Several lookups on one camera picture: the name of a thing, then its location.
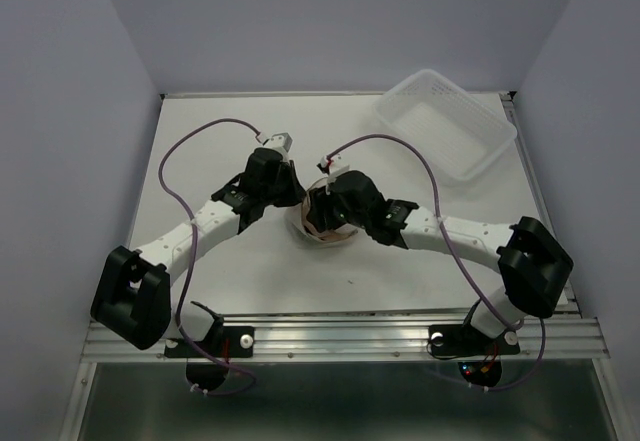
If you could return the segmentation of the round white mesh laundry bag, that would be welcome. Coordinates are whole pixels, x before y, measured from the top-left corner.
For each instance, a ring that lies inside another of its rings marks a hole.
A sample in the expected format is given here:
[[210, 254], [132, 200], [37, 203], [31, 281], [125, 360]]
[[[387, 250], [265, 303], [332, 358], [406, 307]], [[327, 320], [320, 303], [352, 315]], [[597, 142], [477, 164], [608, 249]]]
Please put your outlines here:
[[309, 186], [302, 202], [289, 207], [285, 221], [290, 231], [312, 247], [329, 247], [350, 242], [358, 229], [338, 222], [329, 211], [326, 177]]

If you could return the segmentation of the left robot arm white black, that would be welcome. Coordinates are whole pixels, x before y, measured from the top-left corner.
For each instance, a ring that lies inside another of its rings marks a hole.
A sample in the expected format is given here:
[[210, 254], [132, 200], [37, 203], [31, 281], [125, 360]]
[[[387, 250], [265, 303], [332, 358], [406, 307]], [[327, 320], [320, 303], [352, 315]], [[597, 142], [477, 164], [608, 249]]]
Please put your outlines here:
[[244, 171], [185, 222], [134, 250], [119, 246], [108, 254], [92, 319], [136, 348], [150, 348], [169, 328], [175, 281], [214, 247], [258, 221], [266, 208], [293, 207], [304, 196], [288, 150], [270, 143], [256, 148]]

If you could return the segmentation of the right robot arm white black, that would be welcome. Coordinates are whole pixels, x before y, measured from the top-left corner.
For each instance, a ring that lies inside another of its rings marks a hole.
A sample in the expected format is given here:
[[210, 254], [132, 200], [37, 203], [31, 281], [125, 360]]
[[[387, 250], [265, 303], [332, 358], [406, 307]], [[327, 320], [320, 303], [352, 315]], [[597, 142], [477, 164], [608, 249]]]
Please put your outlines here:
[[498, 273], [502, 285], [480, 293], [460, 327], [463, 345], [482, 351], [525, 317], [550, 318], [574, 262], [537, 219], [487, 224], [444, 218], [410, 201], [387, 199], [360, 171], [348, 171], [309, 189], [303, 229], [321, 239], [353, 226], [384, 246], [449, 254]]

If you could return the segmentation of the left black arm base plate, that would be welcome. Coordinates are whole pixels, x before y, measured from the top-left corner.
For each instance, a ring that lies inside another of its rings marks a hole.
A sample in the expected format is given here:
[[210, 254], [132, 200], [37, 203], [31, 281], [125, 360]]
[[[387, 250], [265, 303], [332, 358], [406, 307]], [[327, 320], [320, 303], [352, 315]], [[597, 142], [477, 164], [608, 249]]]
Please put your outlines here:
[[[195, 344], [220, 360], [249, 359], [254, 354], [255, 328], [249, 325], [228, 325], [211, 332]], [[164, 356], [168, 359], [203, 359], [204, 356], [183, 339], [169, 339]]]

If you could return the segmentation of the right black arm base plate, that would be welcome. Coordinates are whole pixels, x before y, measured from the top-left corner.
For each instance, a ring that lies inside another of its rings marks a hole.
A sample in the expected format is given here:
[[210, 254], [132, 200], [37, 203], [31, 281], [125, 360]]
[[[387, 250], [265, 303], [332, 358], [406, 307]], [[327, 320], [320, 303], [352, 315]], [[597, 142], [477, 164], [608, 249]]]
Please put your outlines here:
[[437, 359], [517, 355], [521, 352], [518, 339], [508, 342], [504, 334], [492, 339], [462, 324], [431, 325], [428, 333], [428, 351]]

